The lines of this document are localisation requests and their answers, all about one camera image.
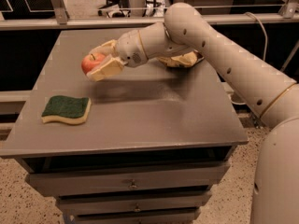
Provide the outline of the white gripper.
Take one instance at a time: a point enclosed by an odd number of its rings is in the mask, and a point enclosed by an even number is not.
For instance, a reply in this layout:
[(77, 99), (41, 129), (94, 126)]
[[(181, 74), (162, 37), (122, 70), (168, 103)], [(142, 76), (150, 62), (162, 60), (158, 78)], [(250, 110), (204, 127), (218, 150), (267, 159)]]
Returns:
[[(87, 78), (92, 81), (116, 76), (123, 70), (125, 64), (128, 67), (136, 68), (149, 60), (144, 51), (138, 30), (123, 34), (117, 41), (115, 39), (109, 40), (91, 49), (89, 53), (101, 53), (106, 56), (100, 64), (86, 74)], [(124, 62), (120, 58), (112, 57), (116, 53)]]

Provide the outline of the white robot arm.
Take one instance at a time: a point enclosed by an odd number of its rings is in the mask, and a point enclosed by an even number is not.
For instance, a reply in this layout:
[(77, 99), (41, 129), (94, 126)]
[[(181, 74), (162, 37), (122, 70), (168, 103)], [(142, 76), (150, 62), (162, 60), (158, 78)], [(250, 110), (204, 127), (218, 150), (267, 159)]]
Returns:
[(164, 21), (94, 49), (107, 57), (87, 73), (98, 81), (125, 66), (197, 50), (271, 132), (255, 172), (250, 224), (299, 224), (299, 85), (218, 33), (192, 6), (176, 3)]

